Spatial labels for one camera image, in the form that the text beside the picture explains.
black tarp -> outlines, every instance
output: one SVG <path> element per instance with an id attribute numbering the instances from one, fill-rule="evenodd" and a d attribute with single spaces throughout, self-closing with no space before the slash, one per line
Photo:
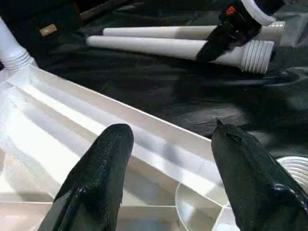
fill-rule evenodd
<path id="1" fill-rule="evenodd" d="M 99 16 L 41 68 L 178 126 L 211 137 L 216 118 L 255 135 L 275 157 L 308 155 L 308 3 L 286 6 L 282 46 L 265 76 L 232 67 L 87 47 L 105 27 L 216 25 L 229 0 L 135 1 Z"/>

dark background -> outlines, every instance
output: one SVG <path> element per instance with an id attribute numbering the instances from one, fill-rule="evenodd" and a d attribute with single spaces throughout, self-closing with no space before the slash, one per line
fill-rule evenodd
<path id="1" fill-rule="evenodd" d="M 105 27 L 216 25 L 229 0 L 140 0 L 109 9 L 57 46 L 33 53 L 60 77 L 211 137 L 216 118 L 255 135 L 275 156 L 308 155 L 308 3 L 286 6 L 281 47 L 266 75 L 214 64 L 91 48 Z"/>

